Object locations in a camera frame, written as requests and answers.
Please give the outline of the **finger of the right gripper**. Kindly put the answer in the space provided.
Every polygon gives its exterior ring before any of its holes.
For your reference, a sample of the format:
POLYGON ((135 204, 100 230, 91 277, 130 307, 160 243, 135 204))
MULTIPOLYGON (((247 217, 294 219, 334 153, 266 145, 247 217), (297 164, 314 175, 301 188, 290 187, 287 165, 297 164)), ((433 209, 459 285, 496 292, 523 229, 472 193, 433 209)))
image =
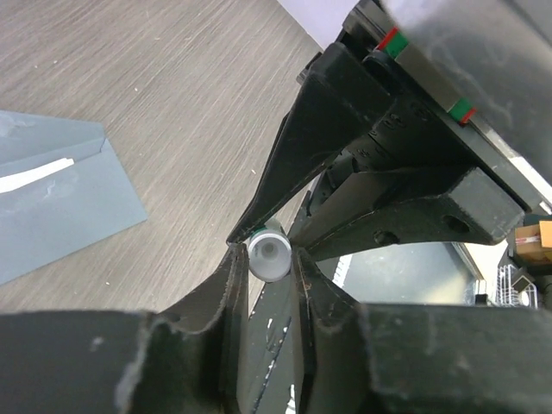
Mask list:
POLYGON ((280 124, 255 194, 227 241, 249 238, 345 147, 375 127, 393 103, 348 48, 331 44, 312 62, 280 124))
POLYGON ((524 211, 473 166, 357 172, 293 236, 314 260, 392 244, 494 245, 524 211))

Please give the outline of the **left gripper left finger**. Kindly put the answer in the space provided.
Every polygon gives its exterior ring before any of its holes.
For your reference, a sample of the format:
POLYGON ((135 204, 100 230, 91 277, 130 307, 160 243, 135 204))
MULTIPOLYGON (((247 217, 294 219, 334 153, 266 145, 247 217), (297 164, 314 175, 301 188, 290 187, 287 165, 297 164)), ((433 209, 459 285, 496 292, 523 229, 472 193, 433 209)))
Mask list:
POLYGON ((1 317, 4 413, 242 413, 248 253, 168 309, 1 317))

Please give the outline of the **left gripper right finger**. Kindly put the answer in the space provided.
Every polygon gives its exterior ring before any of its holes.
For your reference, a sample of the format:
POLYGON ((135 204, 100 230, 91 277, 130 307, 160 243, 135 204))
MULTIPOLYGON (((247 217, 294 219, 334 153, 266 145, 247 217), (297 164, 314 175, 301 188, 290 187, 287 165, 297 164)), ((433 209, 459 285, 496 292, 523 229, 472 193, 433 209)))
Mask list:
POLYGON ((548 413, 545 310, 366 304, 292 252, 299 413, 548 413))

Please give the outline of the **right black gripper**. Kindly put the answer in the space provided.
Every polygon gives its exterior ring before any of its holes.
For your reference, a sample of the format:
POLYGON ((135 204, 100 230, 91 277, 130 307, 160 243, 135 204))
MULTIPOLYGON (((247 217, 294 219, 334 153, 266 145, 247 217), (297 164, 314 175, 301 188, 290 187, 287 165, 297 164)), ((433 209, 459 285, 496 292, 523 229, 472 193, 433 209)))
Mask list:
POLYGON ((414 48, 524 158, 551 199, 551 3, 380 1, 414 48))

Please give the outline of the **white glue stick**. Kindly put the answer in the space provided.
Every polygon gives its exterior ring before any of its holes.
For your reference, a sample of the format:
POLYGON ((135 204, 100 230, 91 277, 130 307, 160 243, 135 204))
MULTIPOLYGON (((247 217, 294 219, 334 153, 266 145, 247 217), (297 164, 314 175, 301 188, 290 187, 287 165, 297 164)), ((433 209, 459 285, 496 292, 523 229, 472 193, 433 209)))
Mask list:
POLYGON ((270 218, 248 239, 249 270, 265 283, 282 280, 291 269, 292 246, 281 223, 270 218))

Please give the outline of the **blue grey envelope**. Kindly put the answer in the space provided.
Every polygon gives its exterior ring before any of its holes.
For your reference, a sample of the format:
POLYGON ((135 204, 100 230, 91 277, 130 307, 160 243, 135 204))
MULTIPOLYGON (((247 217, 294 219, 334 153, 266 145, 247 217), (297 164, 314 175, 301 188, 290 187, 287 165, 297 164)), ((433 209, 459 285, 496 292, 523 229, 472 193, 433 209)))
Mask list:
POLYGON ((1 113, 1 177, 63 158, 74 165, 1 193, 2 283, 147 220, 101 124, 1 113))

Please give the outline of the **beige letter paper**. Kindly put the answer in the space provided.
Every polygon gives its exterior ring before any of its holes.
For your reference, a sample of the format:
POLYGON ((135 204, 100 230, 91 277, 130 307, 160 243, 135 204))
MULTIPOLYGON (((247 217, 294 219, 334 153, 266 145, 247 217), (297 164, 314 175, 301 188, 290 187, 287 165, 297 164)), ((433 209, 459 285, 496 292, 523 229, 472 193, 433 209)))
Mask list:
POLYGON ((74 159, 63 158, 43 166, 0 178, 0 193, 11 192, 74 165, 74 159))

